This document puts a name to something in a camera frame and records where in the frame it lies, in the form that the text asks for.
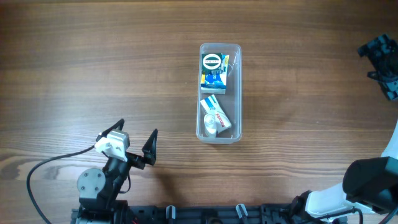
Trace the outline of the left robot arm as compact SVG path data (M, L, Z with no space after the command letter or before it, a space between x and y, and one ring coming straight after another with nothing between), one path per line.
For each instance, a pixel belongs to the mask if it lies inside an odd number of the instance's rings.
M139 223L128 202L117 197L124 193L121 188L126 180L130 180L131 168L142 170L146 165L155 164L158 130L153 130L140 156L127 152L130 139L123 126L124 120L120 119L96 138L95 151L107 156L108 160L103 168L90 168L79 176L80 206L72 213L72 223Z

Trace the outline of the blue yellow lozenge box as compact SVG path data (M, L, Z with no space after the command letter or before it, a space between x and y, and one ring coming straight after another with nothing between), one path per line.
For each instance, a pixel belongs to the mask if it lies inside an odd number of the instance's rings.
M222 62L223 71L220 74L204 74L201 71L201 79L200 79L201 87L226 89L228 62L229 62L229 55L223 54L223 62Z

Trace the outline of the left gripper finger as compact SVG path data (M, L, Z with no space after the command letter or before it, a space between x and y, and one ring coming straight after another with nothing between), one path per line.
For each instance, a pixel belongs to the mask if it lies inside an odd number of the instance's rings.
M122 118L118 122L116 122L114 125L112 125L110 128L106 129L103 132L100 132L96 138L96 142L98 142L101 138L106 138L107 135L114 129L122 131L124 127L124 122L125 120Z
M145 163L152 166L154 166L156 162L157 135L158 135L158 130L154 129L152 134L149 136L148 140L142 147Z

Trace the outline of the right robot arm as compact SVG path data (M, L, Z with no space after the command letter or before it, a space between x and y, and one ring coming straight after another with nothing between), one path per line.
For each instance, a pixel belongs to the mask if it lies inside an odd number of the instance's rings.
M397 40L381 34L358 48L372 65L367 73L385 99L397 102ZM309 190L291 202L287 212L295 223L341 223L349 215L380 215L381 223L397 217L397 122L379 154L355 159L342 179L323 190Z

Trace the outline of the white blue medicine box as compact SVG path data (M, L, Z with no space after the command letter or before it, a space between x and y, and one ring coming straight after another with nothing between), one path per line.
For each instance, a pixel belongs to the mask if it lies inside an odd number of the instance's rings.
M221 94L224 95L226 93L225 89L220 89L220 88L205 88L201 87L200 88L202 94Z

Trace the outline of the white green Panadol box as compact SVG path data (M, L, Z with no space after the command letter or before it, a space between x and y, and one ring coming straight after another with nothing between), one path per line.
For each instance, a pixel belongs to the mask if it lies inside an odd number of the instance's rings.
M217 134L226 131L232 127L231 121L228 119L226 113L221 108L215 95L210 95L200 101L202 108L206 114L213 114L216 119Z

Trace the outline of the white spray bottle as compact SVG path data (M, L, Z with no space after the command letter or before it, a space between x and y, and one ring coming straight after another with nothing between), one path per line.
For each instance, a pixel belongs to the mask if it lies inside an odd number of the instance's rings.
M203 118L205 133L209 138L215 138L217 135L216 119L213 114L206 114Z

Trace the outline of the dark green small box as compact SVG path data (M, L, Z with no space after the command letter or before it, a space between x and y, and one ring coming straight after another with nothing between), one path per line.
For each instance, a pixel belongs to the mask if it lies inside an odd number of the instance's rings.
M211 53L201 55L201 70L204 74L220 74L222 68L223 54Z

